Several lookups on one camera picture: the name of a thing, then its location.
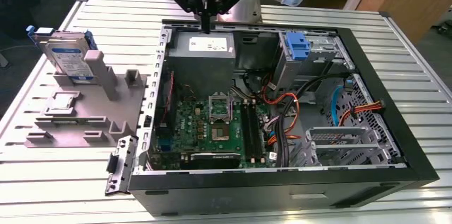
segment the hard drive label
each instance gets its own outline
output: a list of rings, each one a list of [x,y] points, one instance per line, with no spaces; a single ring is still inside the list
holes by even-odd
[[[84,55],[76,48],[52,48],[53,57],[64,73],[74,80],[93,79],[92,71],[84,61]]]

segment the metal rack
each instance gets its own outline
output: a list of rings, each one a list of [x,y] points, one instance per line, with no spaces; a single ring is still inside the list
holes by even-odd
[[[165,217],[197,223],[313,219],[317,223],[444,223],[452,218],[452,95],[390,18],[349,12],[262,6],[265,23],[350,28],[404,119],[437,170],[440,180],[401,191],[358,209]],[[105,64],[117,73],[156,70],[161,19],[192,16],[170,1],[77,1],[61,30],[89,28]],[[42,57],[0,121],[0,218],[21,222],[153,221],[132,196],[104,197],[106,159],[113,148],[28,149],[22,142],[45,99],[54,90],[53,68]]]

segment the metal latch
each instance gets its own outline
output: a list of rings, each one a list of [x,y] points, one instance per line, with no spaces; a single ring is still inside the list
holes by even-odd
[[[128,182],[132,174],[137,137],[126,136],[117,141],[116,151],[110,153],[106,171],[109,173],[105,196],[129,194]]]

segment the sticker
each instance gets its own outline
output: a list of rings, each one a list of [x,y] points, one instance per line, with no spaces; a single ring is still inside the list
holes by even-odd
[[[52,48],[53,58],[62,72],[74,80],[93,79],[92,71],[84,61],[84,54],[76,48]]]
[[[268,82],[266,85],[273,91],[276,90],[276,85],[272,82]]]
[[[268,158],[270,160],[276,160],[277,159],[277,154],[270,151],[269,154],[268,154]]]
[[[225,38],[192,37],[189,39],[188,50],[228,52],[228,42]]]

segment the green circuit board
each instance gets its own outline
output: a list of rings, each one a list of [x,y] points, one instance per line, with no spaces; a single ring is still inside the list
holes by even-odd
[[[213,103],[212,113],[224,114],[228,109],[224,104]],[[256,113],[265,116],[265,105],[256,105]],[[209,121],[208,101],[184,101],[177,103],[176,126],[173,138],[160,139],[169,153],[161,153],[161,169],[177,170],[180,155],[176,153],[237,153],[241,155],[240,168],[266,167],[268,163],[245,160],[244,139],[241,130],[240,103],[232,103],[232,120],[226,122]]]

